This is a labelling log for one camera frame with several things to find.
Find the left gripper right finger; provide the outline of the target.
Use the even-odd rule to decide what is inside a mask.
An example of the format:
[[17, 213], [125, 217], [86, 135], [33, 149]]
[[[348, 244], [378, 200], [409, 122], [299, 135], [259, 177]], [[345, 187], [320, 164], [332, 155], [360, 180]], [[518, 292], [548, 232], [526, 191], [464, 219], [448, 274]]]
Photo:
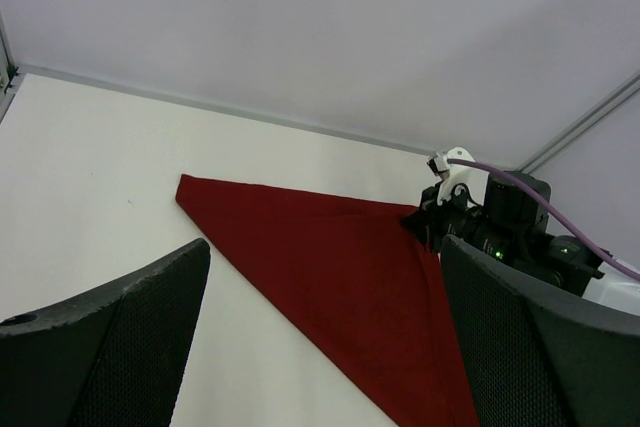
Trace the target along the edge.
[[636, 426], [639, 319], [447, 236], [441, 270], [482, 426]]

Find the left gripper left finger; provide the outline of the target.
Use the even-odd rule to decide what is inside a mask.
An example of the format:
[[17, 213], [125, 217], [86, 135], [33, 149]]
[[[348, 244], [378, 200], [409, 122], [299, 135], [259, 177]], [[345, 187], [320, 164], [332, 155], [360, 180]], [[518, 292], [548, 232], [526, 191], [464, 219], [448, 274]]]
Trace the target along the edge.
[[168, 426], [207, 285], [196, 239], [1, 323], [4, 426]]

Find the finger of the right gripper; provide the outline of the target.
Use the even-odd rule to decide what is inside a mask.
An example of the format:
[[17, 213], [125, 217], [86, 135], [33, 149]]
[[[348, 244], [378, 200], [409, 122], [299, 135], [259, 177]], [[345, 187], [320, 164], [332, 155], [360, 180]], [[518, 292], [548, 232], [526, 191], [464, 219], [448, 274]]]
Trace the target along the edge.
[[402, 218], [400, 223], [430, 253], [440, 252], [440, 216], [437, 209], [419, 208]]

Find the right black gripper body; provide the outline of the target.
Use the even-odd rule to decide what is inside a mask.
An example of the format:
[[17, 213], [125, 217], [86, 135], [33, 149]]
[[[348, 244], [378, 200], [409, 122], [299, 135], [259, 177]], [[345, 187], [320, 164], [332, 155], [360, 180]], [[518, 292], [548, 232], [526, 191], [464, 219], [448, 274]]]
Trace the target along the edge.
[[437, 185], [422, 192], [419, 242], [440, 253], [451, 235], [493, 259], [539, 280], [581, 296], [601, 280], [602, 260], [579, 239], [546, 232], [549, 213], [514, 184], [491, 174], [484, 202], [457, 184], [449, 201], [437, 203]]

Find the dark red cloth napkin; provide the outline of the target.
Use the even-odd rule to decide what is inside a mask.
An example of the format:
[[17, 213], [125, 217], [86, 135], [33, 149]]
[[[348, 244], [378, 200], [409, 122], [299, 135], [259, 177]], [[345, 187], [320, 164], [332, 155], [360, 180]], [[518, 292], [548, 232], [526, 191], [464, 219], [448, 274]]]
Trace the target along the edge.
[[401, 224], [409, 206], [190, 175], [175, 199], [396, 424], [478, 424], [439, 259]]

